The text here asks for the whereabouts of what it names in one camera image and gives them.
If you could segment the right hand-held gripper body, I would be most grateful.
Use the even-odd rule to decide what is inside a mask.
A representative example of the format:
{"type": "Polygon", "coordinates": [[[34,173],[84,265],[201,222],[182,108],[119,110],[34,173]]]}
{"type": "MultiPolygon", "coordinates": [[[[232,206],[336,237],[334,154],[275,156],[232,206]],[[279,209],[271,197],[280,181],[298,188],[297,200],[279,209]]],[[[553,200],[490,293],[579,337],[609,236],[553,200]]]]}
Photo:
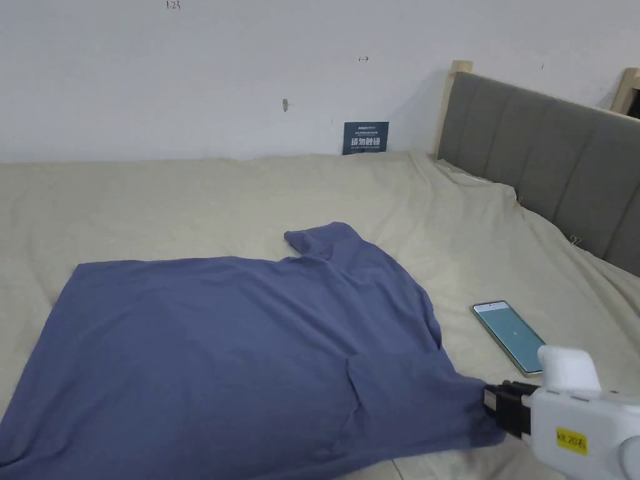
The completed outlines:
{"type": "Polygon", "coordinates": [[[638,479],[639,398],[603,389],[585,351],[542,346],[537,355],[542,384],[487,385],[488,415],[568,479],[638,479]]]}

